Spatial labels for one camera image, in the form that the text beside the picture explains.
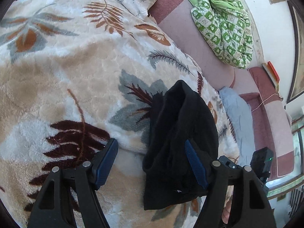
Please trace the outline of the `person's right hand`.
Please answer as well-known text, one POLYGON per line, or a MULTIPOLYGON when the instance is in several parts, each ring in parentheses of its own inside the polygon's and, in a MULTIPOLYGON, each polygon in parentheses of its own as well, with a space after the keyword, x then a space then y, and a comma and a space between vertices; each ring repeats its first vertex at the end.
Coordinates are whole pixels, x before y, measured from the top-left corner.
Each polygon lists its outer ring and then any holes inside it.
POLYGON ((224 202, 224 208, 222 212, 222 221, 224 224, 228 223, 230 211, 231 211, 231 205, 232 205, 232 199, 233 199, 233 186, 228 186, 226 199, 224 202))

